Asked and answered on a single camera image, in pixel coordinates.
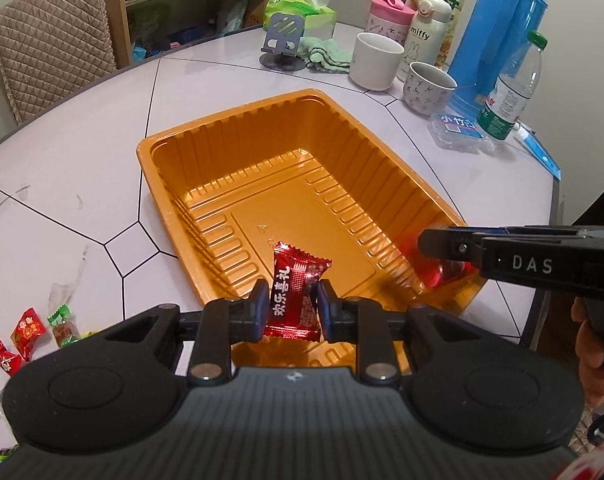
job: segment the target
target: tile pattern tabletop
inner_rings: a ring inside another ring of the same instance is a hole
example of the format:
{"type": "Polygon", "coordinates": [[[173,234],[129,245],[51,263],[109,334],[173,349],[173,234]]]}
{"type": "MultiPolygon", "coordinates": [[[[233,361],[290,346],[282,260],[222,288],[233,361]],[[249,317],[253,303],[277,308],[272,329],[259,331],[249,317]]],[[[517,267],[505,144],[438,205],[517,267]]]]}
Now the tile pattern tabletop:
{"type": "MultiPolygon", "coordinates": [[[[359,30],[336,27],[343,48],[359,30]]],[[[335,99],[395,150],[469,224],[548,222],[552,178],[506,145],[501,158],[438,148],[426,121],[388,92],[365,92],[346,75],[259,65],[262,30],[199,44],[117,74],[54,107],[0,145],[0,338],[21,313],[42,316],[53,283],[71,283],[81,332],[100,330],[158,303],[201,308],[141,176],[144,137],[220,110],[304,88],[335,99]]],[[[488,282],[464,319],[518,342],[533,291],[488,282]]],[[[53,351],[47,336],[35,357],[53,351]]],[[[183,355],[178,367],[182,373],[183,355]]],[[[8,376],[0,368],[0,390],[8,376]]],[[[13,444],[0,416],[0,447],[13,444]]]]}

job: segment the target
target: green and white label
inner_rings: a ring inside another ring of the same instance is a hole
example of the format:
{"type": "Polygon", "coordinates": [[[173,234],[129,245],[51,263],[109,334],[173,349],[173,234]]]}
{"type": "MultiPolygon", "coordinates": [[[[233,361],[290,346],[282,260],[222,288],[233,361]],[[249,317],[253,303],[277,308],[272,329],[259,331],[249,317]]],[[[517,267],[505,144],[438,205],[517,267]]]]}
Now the green and white label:
{"type": "Polygon", "coordinates": [[[477,116],[477,123],[491,137],[505,140],[518,120],[529,98],[518,94],[501,78],[486,98],[482,111],[477,116]]]}

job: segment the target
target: chair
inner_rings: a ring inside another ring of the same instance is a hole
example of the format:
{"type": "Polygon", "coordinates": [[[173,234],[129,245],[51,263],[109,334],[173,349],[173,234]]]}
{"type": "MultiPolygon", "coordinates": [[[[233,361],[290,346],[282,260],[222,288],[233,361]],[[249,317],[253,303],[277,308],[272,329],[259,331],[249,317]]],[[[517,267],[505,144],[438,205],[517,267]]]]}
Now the chair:
{"type": "Polygon", "coordinates": [[[0,70],[18,124],[115,72],[105,0],[13,0],[2,7],[0,70]]]}

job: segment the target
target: gray phone holder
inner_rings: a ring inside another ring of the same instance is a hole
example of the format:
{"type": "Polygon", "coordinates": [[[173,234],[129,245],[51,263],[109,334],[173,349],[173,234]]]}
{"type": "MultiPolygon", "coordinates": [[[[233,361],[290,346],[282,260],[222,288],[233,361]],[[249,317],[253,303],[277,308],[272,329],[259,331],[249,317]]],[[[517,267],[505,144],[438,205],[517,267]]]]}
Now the gray phone holder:
{"type": "Polygon", "coordinates": [[[304,18],[293,14],[276,12],[266,31],[264,46],[259,62],[267,68],[281,72],[296,72],[306,67],[297,56],[300,39],[304,33],[304,18]]]}

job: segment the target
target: finger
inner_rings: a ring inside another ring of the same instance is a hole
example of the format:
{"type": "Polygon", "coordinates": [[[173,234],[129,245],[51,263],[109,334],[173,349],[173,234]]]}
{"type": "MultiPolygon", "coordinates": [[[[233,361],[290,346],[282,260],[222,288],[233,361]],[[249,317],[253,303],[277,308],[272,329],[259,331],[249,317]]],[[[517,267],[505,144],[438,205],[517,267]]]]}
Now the finger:
{"type": "Polygon", "coordinates": [[[585,391],[604,395],[604,366],[591,368],[584,361],[580,361],[579,380],[585,391]]]}
{"type": "Polygon", "coordinates": [[[604,343],[595,335],[589,321],[579,327],[575,339],[575,353],[591,368],[599,368],[604,364],[604,343]]]}
{"type": "Polygon", "coordinates": [[[575,298],[575,301],[573,301],[573,306],[570,310],[570,316],[572,317],[572,320],[577,323],[581,323],[588,318],[586,305],[584,304],[584,300],[582,298],[575,298]]]}
{"type": "Polygon", "coordinates": [[[585,391],[584,400],[591,408],[599,408],[604,403],[604,395],[597,392],[585,391]]]}

